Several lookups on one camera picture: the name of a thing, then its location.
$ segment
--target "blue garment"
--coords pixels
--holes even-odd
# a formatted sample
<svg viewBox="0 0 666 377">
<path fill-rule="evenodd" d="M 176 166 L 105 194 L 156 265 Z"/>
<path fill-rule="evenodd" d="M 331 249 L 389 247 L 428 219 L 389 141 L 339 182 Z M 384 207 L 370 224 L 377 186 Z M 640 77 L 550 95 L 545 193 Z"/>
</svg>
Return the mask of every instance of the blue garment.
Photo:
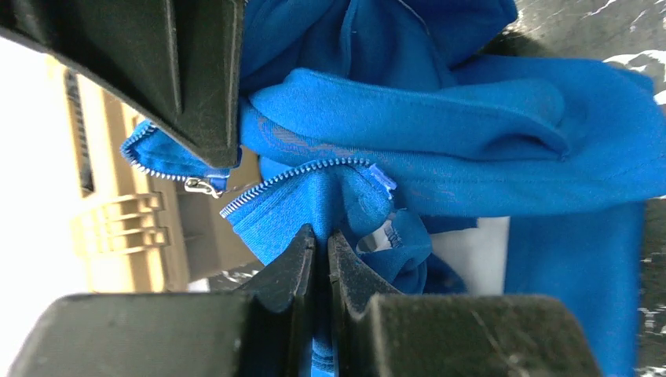
<svg viewBox="0 0 666 377">
<path fill-rule="evenodd" d="M 397 188 L 333 164 L 226 215 L 264 263 L 302 223 L 325 252 L 334 228 L 354 245 L 391 219 L 403 242 L 361 257 L 408 293 L 460 287 L 428 229 L 513 216 L 505 292 L 561 299 L 604 373 L 633 375 L 641 202 L 666 192 L 664 117 L 650 80 L 602 62 L 473 55 L 515 17 L 509 0 L 251 0 L 240 140 L 262 171 L 363 159 Z M 155 152 L 152 137 L 131 148 Z M 318 298 L 313 365 L 330 371 Z"/>
</svg>

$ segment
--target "zipper teeth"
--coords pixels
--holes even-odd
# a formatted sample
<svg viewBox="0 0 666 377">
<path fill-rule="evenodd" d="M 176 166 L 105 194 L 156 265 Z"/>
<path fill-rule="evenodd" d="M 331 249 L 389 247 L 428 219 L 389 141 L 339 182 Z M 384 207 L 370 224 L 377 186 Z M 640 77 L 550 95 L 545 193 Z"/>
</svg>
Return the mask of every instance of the zipper teeth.
<svg viewBox="0 0 666 377">
<path fill-rule="evenodd" d="M 241 208 L 244 204 L 247 204 L 251 200 L 255 199 L 257 196 L 261 195 L 266 190 L 270 189 L 273 185 L 278 182 L 284 181 L 285 179 L 296 177 L 297 175 L 309 173 L 310 171 L 324 169 L 326 167 L 337 167 L 341 165 L 360 165 L 363 167 L 369 167 L 370 161 L 366 159 L 356 159 L 353 157 L 341 158 L 341 159 L 324 159 L 318 161 L 312 161 L 311 163 L 306 163 L 300 167 L 295 167 L 293 169 L 287 170 L 273 178 L 270 178 L 267 181 L 256 185 L 253 188 L 250 188 L 239 197 L 235 198 L 231 203 L 227 204 L 226 207 L 222 209 L 220 215 L 222 218 L 227 218 L 235 210 Z"/>
<path fill-rule="evenodd" d="M 122 153 L 123 157 L 127 160 L 127 162 L 130 163 L 130 165 L 133 168 L 139 170 L 140 173 L 147 174 L 155 178 L 169 179 L 171 181 L 179 181 L 179 182 L 186 181 L 188 178 L 186 176 L 176 175 L 176 174 L 166 174 L 141 165 L 137 157 L 134 155 L 134 152 L 130 148 L 130 146 L 139 141 L 139 139 L 148 136 L 157 130 L 158 129 L 155 125 L 149 123 L 148 126 L 146 126 L 140 133 L 130 136 L 127 140 L 125 140 L 125 142 L 123 142 L 123 145 L 120 147 L 120 153 Z"/>
</svg>

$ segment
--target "beige plastic crate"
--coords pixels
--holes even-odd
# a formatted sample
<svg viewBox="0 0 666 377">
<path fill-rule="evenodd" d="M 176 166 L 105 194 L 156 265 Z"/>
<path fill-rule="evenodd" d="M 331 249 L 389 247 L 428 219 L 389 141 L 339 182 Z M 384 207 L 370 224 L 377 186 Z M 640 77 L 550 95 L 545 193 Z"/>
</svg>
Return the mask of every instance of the beige plastic crate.
<svg viewBox="0 0 666 377">
<path fill-rule="evenodd" d="M 185 192 L 130 167 L 119 149 L 141 115 L 54 59 L 49 79 L 71 135 L 72 233 L 91 291 L 186 291 L 191 281 L 254 260 L 218 214 L 233 196 Z M 259 179 L 256 156 L 244 152 L 230 185 Z"/>
</svg>

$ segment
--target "folded blue cloth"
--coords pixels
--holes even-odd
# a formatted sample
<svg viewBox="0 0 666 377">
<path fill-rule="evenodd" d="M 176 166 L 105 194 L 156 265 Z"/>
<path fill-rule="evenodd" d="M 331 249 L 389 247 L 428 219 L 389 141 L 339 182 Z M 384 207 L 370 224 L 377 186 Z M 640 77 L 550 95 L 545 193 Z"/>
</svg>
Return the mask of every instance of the folded blue cloth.
<svg viewBox="0 0 666 377">
<path fill-rule="evenodd" d="M 240 140 L 282 176 L 222 213 L 264 263 L 305 222 L 322 253 L 335 228 L 355 245 L 386 226 L 391 248 L 360 256 L 406 293 L 463 289 L 428 229 L 513 216 L 505 292 L 561 299 L 604 373 L 633 375 L 641 202 L 666 192 L 664 117 L 641 75 L 474 55 L 515 17 L 509 0 L 251 0 Z M 151 134 L 129 150 L 207 174 Z M 330 372 L 325 280 L 313 365 Z"/>
</svg>

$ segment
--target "blue cloth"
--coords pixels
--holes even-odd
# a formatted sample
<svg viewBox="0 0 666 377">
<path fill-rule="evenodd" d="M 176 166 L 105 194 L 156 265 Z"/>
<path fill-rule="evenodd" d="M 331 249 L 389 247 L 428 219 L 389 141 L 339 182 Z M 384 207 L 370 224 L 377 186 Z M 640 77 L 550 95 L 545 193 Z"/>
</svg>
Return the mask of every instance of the blue cloth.
<svg viewBox="0 0 666 377">
<path fill-rule="evenodd" d="M 559 298 L 604 373 L 633 375 L 641 202 L 666 192 L 664 117 L 650 80 L 602 62 L 475 56 L 516 13 L 509 0 L 250 1 L 240 140 L 262 171 L 362 158 L 397 189 L 390 199 L 368 169 L 331 167 L 228 219 L 266 263 L 304 222 L 322 247 L 336 227 L 355 244 L 394 216 L 389 232 L 409 244 L 361 257 L 408 293 L 445 293 L 458 285 L 424 252 L 431 219 L 513 216 L 506 293 Z M 313 365 L 331 371 L 318 300 Z"/>
</svg>

